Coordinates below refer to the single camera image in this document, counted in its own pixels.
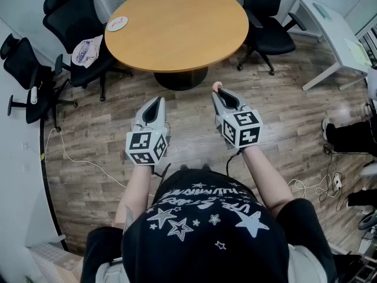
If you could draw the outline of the person's left forearm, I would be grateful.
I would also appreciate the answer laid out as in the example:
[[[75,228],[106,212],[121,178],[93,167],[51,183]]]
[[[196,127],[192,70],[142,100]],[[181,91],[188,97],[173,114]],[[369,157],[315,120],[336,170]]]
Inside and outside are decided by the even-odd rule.
[[[134,166],[127,187],[118,204],[113,227],[126,231],[147,210],[151,166]]]

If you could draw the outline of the pale pink cloth bag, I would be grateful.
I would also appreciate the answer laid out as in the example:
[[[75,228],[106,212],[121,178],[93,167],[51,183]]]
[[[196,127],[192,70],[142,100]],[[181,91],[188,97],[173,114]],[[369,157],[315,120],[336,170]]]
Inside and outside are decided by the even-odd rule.
[[[84,57],[82,63],[77,63],[77,61],[76,61],[77,52],[78,52],[78,50],[80,48],[80,44],[83,41],[85,41],[85,40],[82,40],[74,48],[73,53],[71,54],[71,61],[72,61],[72,63],[74,65],[83,66],[85,68],[90,67],[93,64],[93,62],[98,59],[98,57],[100,55],[100,46],[101,46],[102,39],[103,39],[103,35],[97,36],[97,37],[92,38],[92,39],[87,39],[88,41],[90,41],[90,46],[89,46],[89,49],[87,51],[87,54]]]

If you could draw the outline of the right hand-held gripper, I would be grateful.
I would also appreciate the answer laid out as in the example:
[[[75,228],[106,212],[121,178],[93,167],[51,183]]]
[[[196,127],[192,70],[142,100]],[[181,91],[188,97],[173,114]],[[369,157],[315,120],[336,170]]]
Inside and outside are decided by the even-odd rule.
[[[228,144],[236,149],[259,144],[263,122],[259,112],[245,103],[234,91],[220,88],[212,91],[216,128]]]

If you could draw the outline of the black star-print T-shirt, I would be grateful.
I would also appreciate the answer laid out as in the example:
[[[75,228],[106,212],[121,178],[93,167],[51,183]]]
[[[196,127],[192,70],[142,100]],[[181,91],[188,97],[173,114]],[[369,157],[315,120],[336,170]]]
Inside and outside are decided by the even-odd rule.
[[[294,199],[274,217],[250,189],[190,169],[170,176],[123,231],[88,234],[81,283],[335,283],[313,205]]]

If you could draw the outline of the black table base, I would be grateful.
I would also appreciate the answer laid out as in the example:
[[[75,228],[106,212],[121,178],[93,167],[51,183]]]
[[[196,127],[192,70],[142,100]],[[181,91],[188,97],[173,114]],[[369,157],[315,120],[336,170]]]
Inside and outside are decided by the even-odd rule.
[[[208,67],[176,73],[154,73],[157,82],[173,91],[186,91],[197,87],[207,76]]]

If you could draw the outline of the person's right forearm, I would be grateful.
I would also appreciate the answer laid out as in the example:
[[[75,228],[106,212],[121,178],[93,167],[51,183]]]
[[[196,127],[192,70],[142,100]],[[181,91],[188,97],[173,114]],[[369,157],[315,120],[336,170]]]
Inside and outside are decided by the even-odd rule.
[[[257,146],[246,147],[242,155],[264,205],[276,217],[294,199],[287,182]]]

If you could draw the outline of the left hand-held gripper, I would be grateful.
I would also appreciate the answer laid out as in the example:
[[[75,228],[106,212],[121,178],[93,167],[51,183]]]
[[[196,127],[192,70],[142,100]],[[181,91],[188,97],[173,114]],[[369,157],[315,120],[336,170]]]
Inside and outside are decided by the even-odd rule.
[[[135,165],[157,165],[168,148],[167,134],[165,99],[155,97],[137,112],[125,152]]]

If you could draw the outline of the sheet of paper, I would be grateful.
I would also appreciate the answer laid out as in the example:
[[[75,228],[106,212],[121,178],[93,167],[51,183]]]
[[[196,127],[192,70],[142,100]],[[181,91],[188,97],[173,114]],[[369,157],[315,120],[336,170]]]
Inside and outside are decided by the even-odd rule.
[[[347,38],[344,38],[344,40],[356,62],[358,62],[359,64],[366,65],[366,66],[372,65],[363,45],[360,42],[358,41],[354,42]]]

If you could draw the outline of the white plate with shrimps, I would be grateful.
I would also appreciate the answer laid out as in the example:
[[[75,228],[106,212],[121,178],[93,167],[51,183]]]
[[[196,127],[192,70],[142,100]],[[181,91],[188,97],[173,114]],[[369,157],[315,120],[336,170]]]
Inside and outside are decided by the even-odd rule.
[[[114,21],[117,21],[117,18],[118,18],[118,17],[114,18],[113,20],[111,20],[111,21],[107,24],[107,30],[108,30],[109,32],[115,32],[115,31],[118,31],[118,30],[124,28],[124,27],[127,25],[127,23],[128,23],[128,18],[126,17],[127,20],[124,22],[124,25],[123,25],[123,26],[118,26],[118,25],[116,25],[114,28],[111,28],[111,24],[112,24]]]

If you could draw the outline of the open box with lattice flaps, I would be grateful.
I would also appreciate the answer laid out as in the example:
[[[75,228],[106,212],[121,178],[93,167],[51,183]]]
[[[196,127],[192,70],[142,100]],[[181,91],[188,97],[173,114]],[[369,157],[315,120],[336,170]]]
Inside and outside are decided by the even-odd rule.
[[[83,257],[49,243],[29,251],[47,283],[80,283]]]

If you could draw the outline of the black mesh office chair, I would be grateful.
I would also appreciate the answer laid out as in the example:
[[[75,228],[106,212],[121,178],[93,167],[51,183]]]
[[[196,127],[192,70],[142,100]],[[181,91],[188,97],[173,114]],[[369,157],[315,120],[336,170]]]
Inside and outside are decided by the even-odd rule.
[[[237,66],[239,71],[243,69],[243,64],[252,52],[256,51],[269,66],[269,74],[274,75],[275,69],[268,56],[287,54],[295,50],[295,43],[288,30],[295,25],[302,31],[305,31],[306,27],[292,12],[289,13],[291,20],[286,25],[281,25],[274,18],[279,12],[280,3],[281,0],[244,0],[243,9],[249,20],[249,31],[244,40],[248,52]]]
[[[47,116],[49,110],[52,111],[54,128],[60,132],[61,128],[57,124],[57,105],[69,104],[78,107],[74,100],[61,100],[59,96],[65,86],[70,82],[66,79],[59,87],[53,80],[55,76],[62,73],[62,55],[55,61],[55,69],[42,65],[32,49],[32,45],[27,38],[17,39],[9,34],[0,47],[0,58],[4,60],[4,70],[13,76],[22,88],[28,91],[27,101],[16,102],[9,98],[7,115],[11,114],[13,108],[26,109],[26,122],[34,123]]]
[[[74,48],[83,40],[103,36],[105,24],[99,20],[94,0],[45,0],[43,25],[62,43],[66,52],[73,55]],[[100,101],[105,101],[105,74],[109,71],[132,77],[129,68],[117,68],[117,60],[109,52],[105,41],[100,41],[99,57],[88,68],[75,65],[73,60],[62,67],[71,73],[70,83],[74,87],[86,88],[100,80]]]

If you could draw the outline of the clear plastic water bottle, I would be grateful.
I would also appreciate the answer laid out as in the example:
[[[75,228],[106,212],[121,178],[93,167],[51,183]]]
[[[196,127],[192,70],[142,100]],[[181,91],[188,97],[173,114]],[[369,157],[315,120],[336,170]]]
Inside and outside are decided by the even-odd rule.
[[[90,46],[90,41],[88,40],[85,40],[83,41],[81,44],[80,44],[80,48],[77,52],[77,56],[76,56],[76,61],[77,63],[82,63],[84,57],[86,56],[87,54],[87,51],[89,49],[89,46]]]

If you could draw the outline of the white desk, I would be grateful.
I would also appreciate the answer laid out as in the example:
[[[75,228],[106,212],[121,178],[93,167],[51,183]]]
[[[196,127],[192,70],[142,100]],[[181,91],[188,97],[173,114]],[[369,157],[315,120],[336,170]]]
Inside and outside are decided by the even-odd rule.
[[[344,20],[344,18],[337,12],[324,7],[324,10],[329,14],[331,20],[324,19],[318,10],[314,7],[313,0],[296,0],[296,3],[303,7],[303,9],[309,14],[315,25],[320,29],[323,38],[328,42],[331,50],[335,56],[335,63],[328,69],[324,70],[317,77],[310,80],[308,83],[302,86],[302,90],[307,91],[315,85],[322,82],[331,74],[337,72],[340,69],[350,69],[359,71],[361,76],[356,77],[353,81],[346,85],[339,87],[340,90],[344,90],[358,81],[368,76],[369,65],[361,64],[357,62],[351,51],[350,44],[354,46],[359,45],[355,34]]]

